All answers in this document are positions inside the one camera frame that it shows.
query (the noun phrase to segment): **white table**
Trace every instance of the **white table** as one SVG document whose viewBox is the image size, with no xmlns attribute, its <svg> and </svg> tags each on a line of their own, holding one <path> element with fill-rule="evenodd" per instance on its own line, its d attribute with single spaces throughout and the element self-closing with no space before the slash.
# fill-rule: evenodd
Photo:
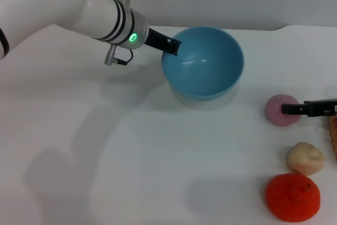
<svg viewBox="0 0 337 225">
<path fill-rule="evenodd" d="M 280 93 L 337 97 L 337 28 L 228 32 L 242 45 L 245 71 L 238 88 L 207 103 L 175 95 L 161 52 L 147 46 L 129 66 L 107 67 L 109 45 L 52 26 L 14 49 L 0 62 L 1 224 L 283 224 L 262 189 L 288 172 L 285 154 L 300 141 L 326 155 L 311 177 L 321 210 L 304 224 L 336 224 L 326 119 L 283 129 L 263 107 Z"/>
</svg>

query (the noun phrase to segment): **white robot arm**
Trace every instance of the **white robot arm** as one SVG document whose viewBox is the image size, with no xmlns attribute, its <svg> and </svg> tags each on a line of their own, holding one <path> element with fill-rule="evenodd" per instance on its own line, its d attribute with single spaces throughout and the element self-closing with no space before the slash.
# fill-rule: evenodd
<svg viewBox="0 0 337 225">
<path fill-rule="evenodd" d="M 150 29 L 130 0 L 0 0 L 0 59 L 51 24 L 111 44 L 108 65 L 118 63 L 117 46 L 133 50 L 147 44 L 176 55 L 181 43 Z"/>
</svg>

